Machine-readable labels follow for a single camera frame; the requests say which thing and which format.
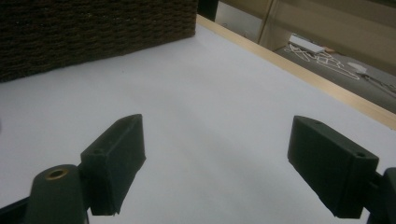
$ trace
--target white table surface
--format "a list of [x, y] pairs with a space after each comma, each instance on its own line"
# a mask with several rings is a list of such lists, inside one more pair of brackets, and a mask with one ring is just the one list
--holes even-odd
[[91, 223], [365, 223], [321, 203], [289, 164], [294, 115], [396, 165], [396, 132], [201, 26], [193, 38], [0, 84], [0, 207], [143, 114], [147, 161], [115, 217]]

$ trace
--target wicker basket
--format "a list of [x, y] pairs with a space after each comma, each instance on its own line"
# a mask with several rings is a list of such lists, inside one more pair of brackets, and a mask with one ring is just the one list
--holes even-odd
[[195, 34], [198, 0], [1, 0], [0, 82]]

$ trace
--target woven basket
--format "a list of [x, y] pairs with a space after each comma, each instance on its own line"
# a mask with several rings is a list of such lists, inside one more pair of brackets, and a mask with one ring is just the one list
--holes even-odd
[[195, 34], [198, 0], [1, 0], [0, 82]]

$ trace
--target screw hole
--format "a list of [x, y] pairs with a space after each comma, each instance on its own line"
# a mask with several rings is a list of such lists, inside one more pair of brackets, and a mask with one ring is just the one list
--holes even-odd
[[67, 169], [57, 169], [49, 172], [46, 176], [48, 180], [55, 180], [64, 177], [69, 171]]
[[356, 153], [356, 156], [358, 156], [358, 157], [366, 157], [366, 155], [364, 155], [364, 153], [362, 153], [362, 152]]

